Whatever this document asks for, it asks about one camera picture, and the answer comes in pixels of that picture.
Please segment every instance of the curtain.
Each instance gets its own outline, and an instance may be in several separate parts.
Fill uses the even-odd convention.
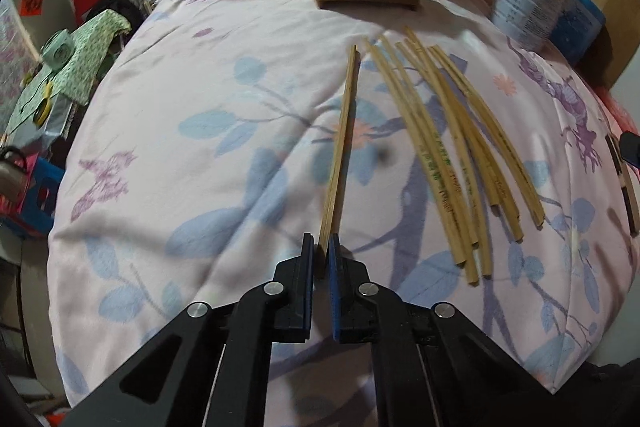
[[[22,91],[20,81],[39,60],[13,0],[0,0],[0,134]]]

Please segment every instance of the silver screw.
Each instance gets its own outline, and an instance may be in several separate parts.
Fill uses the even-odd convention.
[[[278,295],[284,292],[284,286],[281,282],[271,281],[264,285],[264,292],[267,295]]]
[[[204,302],[194,302],[187,308],[189,317],[197,319],[207,313],[207,305]]]
[[[436,306],[436,308],[433,311],[436,312],[436,315],[438,317],[442,317],[443,319],[449,319],[450,317],[453,317],[453,314],[456,312],[456,309],[453,308],[453,306],[448,302],[441,302]]]
[[[360,293],[369,297],[378,293],[378,290],[380,290],[380,288],[372,282],[364,282],[358,287]]]

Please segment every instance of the green cloth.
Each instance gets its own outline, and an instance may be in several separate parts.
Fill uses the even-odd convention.
[[[105,10],[84,23],[72,33],[76,51],[66,66],[53,77],[51,95],[62,93],[82,106],[87,105],[95,76],[107,55],[111,41],[119,33],[130,31],[129,21],[113,10]],[[7,133],[12,133],[34,114],[44,98],[44,87],[50,72],[50,68],[44,65],[24,89],[15,104],[14,112],[7,126]]]

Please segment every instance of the mug handle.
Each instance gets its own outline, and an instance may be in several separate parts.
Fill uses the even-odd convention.
[[[16,165],[16,167],[20,169],[22,172],[24,172],[25,174],[27,174],[27,157],[17,147],[14,147],[14,146],[2,147],[2,149],[0,149],[0,162],[7,162],[6,156],[9,153],[15,154],[18,157],[20,157],[20,159],[22,160],[22,167],[20,167],[19,165]]]

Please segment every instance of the orange sign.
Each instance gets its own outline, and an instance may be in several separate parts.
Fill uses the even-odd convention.
[[[20,6],[21,16],[39,16],[42,14],[42,1],[43,0],[22,0]]]

